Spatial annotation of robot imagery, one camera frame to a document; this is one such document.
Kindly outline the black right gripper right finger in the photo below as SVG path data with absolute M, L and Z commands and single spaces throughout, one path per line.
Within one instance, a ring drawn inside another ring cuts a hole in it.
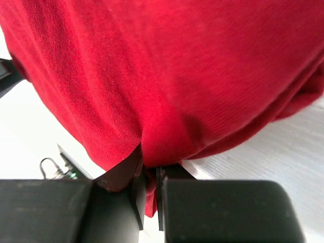
M 269 180 L 198 180 L 181 165 L 156 170 L 165 242 L 304 242 L 283 187 Z

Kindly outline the red t-shirt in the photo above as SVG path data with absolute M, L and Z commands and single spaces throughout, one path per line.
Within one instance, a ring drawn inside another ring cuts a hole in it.
M 1 1 L 1 28 L 104 170 L 227 151 L 323 94 L 323 1 Z

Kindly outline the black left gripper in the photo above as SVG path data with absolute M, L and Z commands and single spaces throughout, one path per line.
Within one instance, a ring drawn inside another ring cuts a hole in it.
M 0 98 L 24 80 L 12 60 L 1 58 Z

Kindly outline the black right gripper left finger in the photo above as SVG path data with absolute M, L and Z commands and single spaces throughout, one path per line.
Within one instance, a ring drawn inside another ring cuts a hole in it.
M 138 242 L 146 182 L 141 148 L 96 179 L 65 151 L 58 179 L 1 180 L 1 242 Z

